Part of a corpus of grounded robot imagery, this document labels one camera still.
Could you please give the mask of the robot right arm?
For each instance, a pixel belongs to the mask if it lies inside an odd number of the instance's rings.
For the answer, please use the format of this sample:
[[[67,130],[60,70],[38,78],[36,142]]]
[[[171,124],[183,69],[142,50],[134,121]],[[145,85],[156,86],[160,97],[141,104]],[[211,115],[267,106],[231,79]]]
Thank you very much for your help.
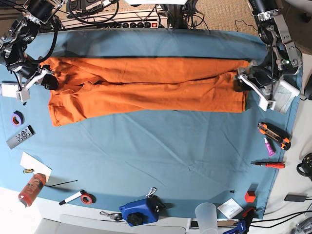
[[[50,65],[43,63],[50,58],[55,48],[60,30],[60,22],[55,13],[64,4],[64,0],[27,0],[23,5],[24,10],[0,38],[0,63],[17,80],[17,101],[25,103],[30,98],[29,89],[33,85],[44,86],[47,90],[58,88],[55,72]],[[51,24],[54,30],[52,45],[46,56],[34,59],[25,50],[47,24]]]

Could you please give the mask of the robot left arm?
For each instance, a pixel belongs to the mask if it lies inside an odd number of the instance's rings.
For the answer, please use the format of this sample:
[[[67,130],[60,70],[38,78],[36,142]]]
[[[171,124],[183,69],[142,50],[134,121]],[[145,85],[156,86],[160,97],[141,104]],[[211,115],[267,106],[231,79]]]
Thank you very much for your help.
[[[268,53],[261,64],[252,60],[247,67],[238,68],[234,90],[254,90],[263,111],[285,114],[300,91],[284,77],[299,73],[301,58],[280,13],[280,4],[275,0],[250,0],[248,5]]]

